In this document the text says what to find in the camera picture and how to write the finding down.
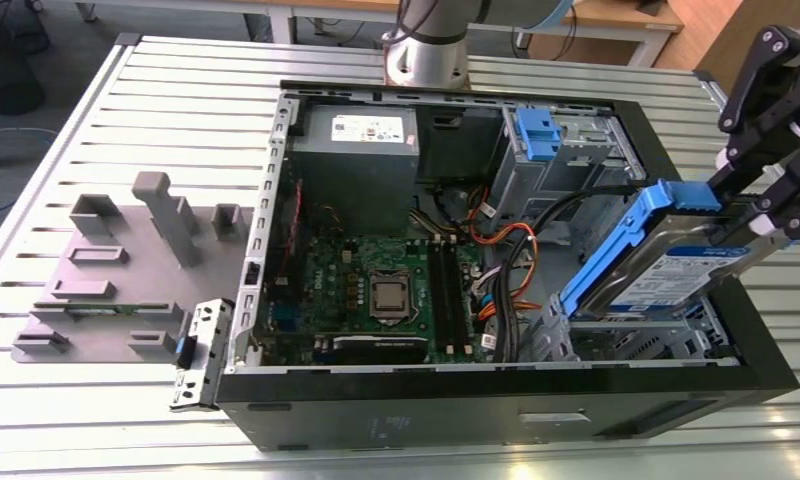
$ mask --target motherboard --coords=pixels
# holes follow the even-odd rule
[[[478,255],[454,239],[311,238],[301,298],[270,306],[273,363],[482,361],[465,293]]]

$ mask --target blue drive bracket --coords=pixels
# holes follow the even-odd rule
[[[668,207],[676,210],[718,211],[721,205],[704,182],[658,180],[657,184],[644,188],[608,238],[560,293],[562,308],[569,317],[577,311],[581,297],[617,262],[622,252],[640,245],[645,239],[645,226],[654,212]]]
[[[550,118],[550,111],[534,108],[516,109],[516,130],[526,145],[528,160],[548,162],[560,149],[560,127]]]

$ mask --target table leg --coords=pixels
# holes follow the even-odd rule
[[[657,56],[661,54],[668,39],[669,32],[645,32],[645,38],[634,49],[634,54],[630,56],[628,66],[650,67],[654,64],[654,60],[657,60]]]
[[[516,48],[521,50],[526,50],[530,46],[530,34],[525,32],[518,32],[516,36]]]
[[[91,23],[97,20],[93,3],[74,3],[74,6],[77,7],[77,11],[79,12],[79,17],[82,18],[83,22]]]
[[[270,10],[269,21],[273,43],[295,43],[295,17]]]

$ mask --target open computer tower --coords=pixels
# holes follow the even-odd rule
[[[261,450],[644,438],[797,388],[737,280],[653,321],[544,315],[629,196],[540,234],[541,306],[494,357],[505,246],[469,224],[486,237],[580,189],[677,180],[636,103],[285,83],[267,150],[239,290],[195,311],[173,404],[221,408]]]

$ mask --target metal workbench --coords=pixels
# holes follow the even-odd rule
[[[474,89],[638,101],[682,176],[724,145],[688,73],[471,57]],[[165,170],[193,206],[253,203],[278,80],[381,82],[369,50],[145,37],[115,46],[0,230],[0,473],[249,478],[800,478],[800,390],[645,441],[261,454],[221,413],[170,414],[167,365],[15,364],[10,343],[65,247],[77,195],[134,204]],[[800,380],[800,246],[742,278]]]

